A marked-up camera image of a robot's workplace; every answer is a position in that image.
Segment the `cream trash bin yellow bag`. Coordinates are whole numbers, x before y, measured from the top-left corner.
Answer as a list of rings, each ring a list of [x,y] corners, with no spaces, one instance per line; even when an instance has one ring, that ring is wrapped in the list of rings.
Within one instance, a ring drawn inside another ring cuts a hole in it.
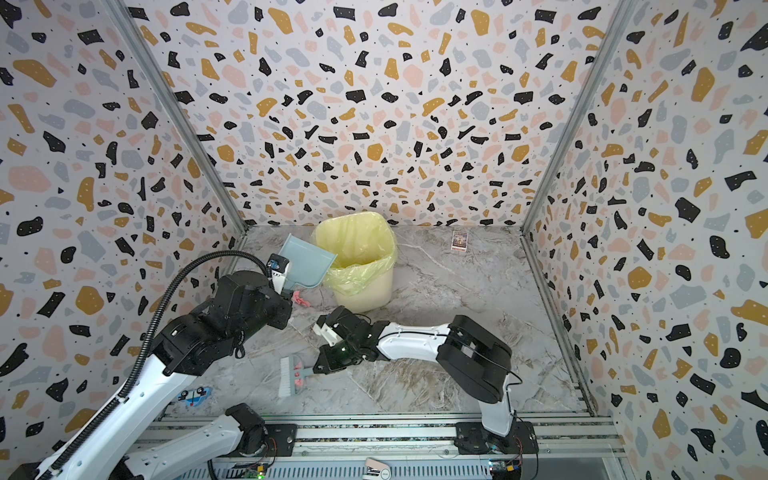
[[[323,285],[336,302],[354,313],[388,304],[398,249],[393,230],[376,212],[361,212],[320,223],[312,243],[336,256]]]

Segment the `teal hand brush white bristles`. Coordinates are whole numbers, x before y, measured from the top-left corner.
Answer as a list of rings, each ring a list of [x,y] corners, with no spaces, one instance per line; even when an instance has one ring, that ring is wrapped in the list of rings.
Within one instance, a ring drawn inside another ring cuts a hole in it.
[[[307,375],[304,379],[304,386],[302,388],[295,388],[292,381],[292,370],[294,366],[301,366],[305,369],[311,369],[312,374],[314,374],[313,369],[311,367],[307,368],[304,366],[303,361],[298,355],[291,355],[288,357],[283,357],[280,361],[280,386],[278,390],[278,397],[279,398],[289,398],[295,395],[298,395],[306,384],[306,378],[311,376]]]

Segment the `teal plastic dustpan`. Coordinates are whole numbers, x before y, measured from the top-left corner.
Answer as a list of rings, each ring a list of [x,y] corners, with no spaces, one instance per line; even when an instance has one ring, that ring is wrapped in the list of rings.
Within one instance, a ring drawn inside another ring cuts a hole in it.
[[[318,287],[337,257],[293,235],[287,237],[279,255],[289,262],[284,288],[290,291]]]

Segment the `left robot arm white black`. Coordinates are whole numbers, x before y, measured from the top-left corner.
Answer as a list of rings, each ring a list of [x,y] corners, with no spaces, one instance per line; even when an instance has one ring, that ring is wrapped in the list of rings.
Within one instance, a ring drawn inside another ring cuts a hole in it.
[[[130,449],[159,413],[222,358],[265,326],[282,330],[292,313],[282,273],[237,271],[212,300],[159,328],[150,325],[125,384],[65,445],[13,473],[14,479],[174,479],[226,454],[276,450],[265,421],[244,403],[204,427],[148,452]]]

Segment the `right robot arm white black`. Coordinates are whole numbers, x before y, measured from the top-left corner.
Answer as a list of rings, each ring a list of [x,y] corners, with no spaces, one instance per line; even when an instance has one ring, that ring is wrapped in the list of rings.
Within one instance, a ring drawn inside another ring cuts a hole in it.
[[[466,315],[435,326],[370,322],[340,306],[322,315],[313,332],[325,340],[313,366],[327,375],[362,362],[421,360],[439,365],[478,401],[481,420],[456,424],[454,445],[461,454],[537,454],[533,425],[517,416],[509,390],[522,384],[511,369],[511,349]]]

